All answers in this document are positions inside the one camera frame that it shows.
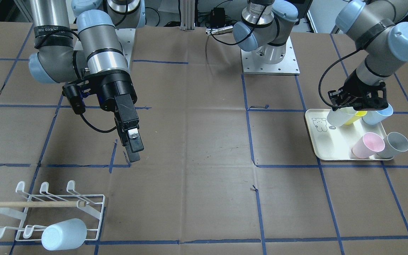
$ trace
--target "cup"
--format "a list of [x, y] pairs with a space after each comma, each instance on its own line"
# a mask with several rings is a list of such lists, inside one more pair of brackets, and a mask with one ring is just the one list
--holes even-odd
[[75, 218], [48, 226], [41, 240], [47, 250], [71, 250], [80, 247], [86, 235], [86, 224]]
[[369, 125], [375, 125], [393, 114], [393, 107], [388, 104], [388, 107], [380, 111], [368, 111], [363, 116], [363, 121]]
[[354, 110], [353, 107], [344, 107], [337, 109], [336, 111], [330, 110], [327, 116], [327, 121], [332, 126], [342, 126], [356, 113], [357, 111]]
[[385, 148], [384, 140], [373, 132], [364, 134], [352, 147], [352, 152], [357, 158], [368, 158]]
[[355, 115], [353, 115], [352, 118], [350, 118], [350, 120], [348, 120], [346, 123], [344, 123], [344, 125], [350, 125], [350, 124], [354, 123], [355, 121], [357, 121], [358, 119], [360, 119], [361, 117], [366, 115], [367, 112], [368, 111], [359, 111], [359, 112], [357, 112]]
[[382, 158], [391, 158], [402, 152], [408, 151], [408, 140], [403, 134], [391, 132], [384, 138], [385, 149], [377, 155]]

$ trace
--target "light blue cup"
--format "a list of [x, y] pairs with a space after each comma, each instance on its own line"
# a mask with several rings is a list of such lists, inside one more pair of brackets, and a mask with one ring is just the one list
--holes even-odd
[[375, 125], [393, 114], [393, 107], [388, 104], [388, 107], [380, 111], [368, 111], [363, 116], [363, 121], [369, 125]]

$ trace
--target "white cup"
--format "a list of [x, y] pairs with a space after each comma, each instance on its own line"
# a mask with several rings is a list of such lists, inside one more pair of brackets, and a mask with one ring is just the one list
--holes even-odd
[[86, 224], [75, 218], [48, 226], [41, 240], [47, 250], [71, 250], [80, 247], [86, 235]]
[[367, 132], [352, 147], [352, 152], [357, 158], [368, 158], [385, 148], [384, 140], [373, 132]]
[[357, 113], [353, 107], [344, 107], [336, 111], [330, 110], [327, 116], [327, 121], [332, 126], [342, 126]]
[[384, 138], [385, 149], [377, 155], [382, 158], [391, 158], [402, 152], [408, 151], [408, 140], [403, 134], [398, 132], [391, 132]]
[[380, 111], [368, 111], [363, 116], [363, 121], [369, 125], [375, 125], [393, 114], [393, 107], [388, 104], [388, 107]]

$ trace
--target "white tray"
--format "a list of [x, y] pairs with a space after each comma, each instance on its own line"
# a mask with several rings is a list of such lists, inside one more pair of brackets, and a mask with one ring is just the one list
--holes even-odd
[[391, 160], [374, 154], [369, 158], [357, 158], [352, 147], [367, 132], [374, 132], [385, 138], [382, 123], [368, 125], [362, 119], [350, 125], [331, 126], [327, 122], [330, 109], [309, 109], [305, 113], [305, 122], [310, 134], [314, 153], [321, 160]]

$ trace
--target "wooden handle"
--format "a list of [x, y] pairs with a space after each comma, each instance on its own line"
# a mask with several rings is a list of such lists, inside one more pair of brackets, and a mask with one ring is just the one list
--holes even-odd
[[[0, 202], [0, 207], [76, 207], [77, 201], [46, 201], [46, 202]], [[86, 206], [86, 202], [79, 201], [79, 207]]]

